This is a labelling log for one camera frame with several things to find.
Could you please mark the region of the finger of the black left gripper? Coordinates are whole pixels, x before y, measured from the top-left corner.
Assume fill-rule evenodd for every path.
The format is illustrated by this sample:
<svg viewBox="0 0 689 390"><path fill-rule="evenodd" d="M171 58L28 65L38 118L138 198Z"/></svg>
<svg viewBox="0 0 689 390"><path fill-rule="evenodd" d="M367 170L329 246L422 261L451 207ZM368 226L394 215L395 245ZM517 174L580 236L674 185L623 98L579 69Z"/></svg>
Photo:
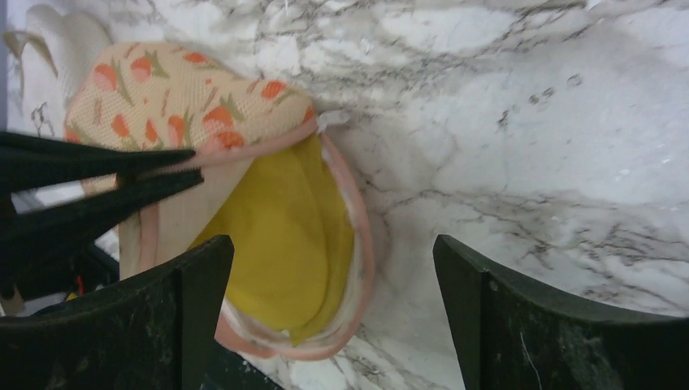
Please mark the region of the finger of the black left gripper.
<svg viewBox="0 0 689 390"><path fill-rule="evenodd" d="M47 263L68 259L135 212L202 182L199 170L124 174L112 190L1 217L1 290Z"/></svg>
<svg viewBox="0 0 689 390"><path fill-rule="evenodd" d="M146 173L194 156L190 149L123 152L2 132L1 192L16 193L112 174Z"/></svg>

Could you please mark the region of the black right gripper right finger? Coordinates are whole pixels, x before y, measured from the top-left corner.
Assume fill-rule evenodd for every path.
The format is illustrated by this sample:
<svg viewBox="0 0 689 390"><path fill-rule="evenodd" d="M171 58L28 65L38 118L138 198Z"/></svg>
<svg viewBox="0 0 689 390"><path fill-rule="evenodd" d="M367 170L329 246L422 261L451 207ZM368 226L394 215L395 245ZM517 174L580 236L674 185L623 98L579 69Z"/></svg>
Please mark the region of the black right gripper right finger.
<svg viewBox="0 0 689 390"><path fill-rule="evenodd" d="M686 318L565 292L448 235L432 253L466 388L687 388Z"/></svg>

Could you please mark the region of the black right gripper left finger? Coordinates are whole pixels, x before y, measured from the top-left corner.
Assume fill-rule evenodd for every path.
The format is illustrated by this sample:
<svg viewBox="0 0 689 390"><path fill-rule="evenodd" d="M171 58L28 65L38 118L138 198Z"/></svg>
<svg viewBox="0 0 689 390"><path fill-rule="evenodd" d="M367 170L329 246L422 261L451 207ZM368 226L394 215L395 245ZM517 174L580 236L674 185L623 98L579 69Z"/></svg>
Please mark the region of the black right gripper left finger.
<svg viewBox="0 0 689 390"><path fill-rule="evenodd" d="M27 317L1 320L4 389L198 389L234 246L180 256Z"/></svg>

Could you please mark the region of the yellow bra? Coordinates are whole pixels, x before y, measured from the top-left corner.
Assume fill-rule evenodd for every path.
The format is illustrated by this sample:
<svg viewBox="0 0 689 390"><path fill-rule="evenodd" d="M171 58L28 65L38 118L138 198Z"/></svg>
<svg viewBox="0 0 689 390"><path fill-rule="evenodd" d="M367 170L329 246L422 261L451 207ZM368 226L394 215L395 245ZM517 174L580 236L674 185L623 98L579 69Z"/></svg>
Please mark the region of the yellow bra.
<svg viewBox="0 0 689 390"><path fill-rule="evenodd" d="M318 136L257 158L193 243L220 234L235 247L226 298L241 313L292 345L332 321L354 230Z"/></svg>

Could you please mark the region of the floral mesh laundry bag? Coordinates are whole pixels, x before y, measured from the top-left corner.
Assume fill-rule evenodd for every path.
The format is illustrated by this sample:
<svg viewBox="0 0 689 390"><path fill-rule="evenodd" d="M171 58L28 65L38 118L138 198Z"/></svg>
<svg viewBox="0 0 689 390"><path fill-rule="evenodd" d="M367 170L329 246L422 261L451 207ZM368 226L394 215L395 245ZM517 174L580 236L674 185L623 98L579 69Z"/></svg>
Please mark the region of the floral mesh laundry bag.
<svg viewBox="0 0 689 390"><path fill-rule="evenodd" d="M339 111L318 113L309 95L279 80L249 80L202 53L169 42L120 43L105 49L72 99L67 138L122 151L192 149L185 163L202 184L140 210L117 228L119 270L129 278L187 249L219 211L252 163L316 135L349 213L353 254L332 321L293 345L241 313L225 296L217 341L260 358L315 361L338 353L362 321L375 262L366 207L346 161L326 134L344 123Z"/></svg>

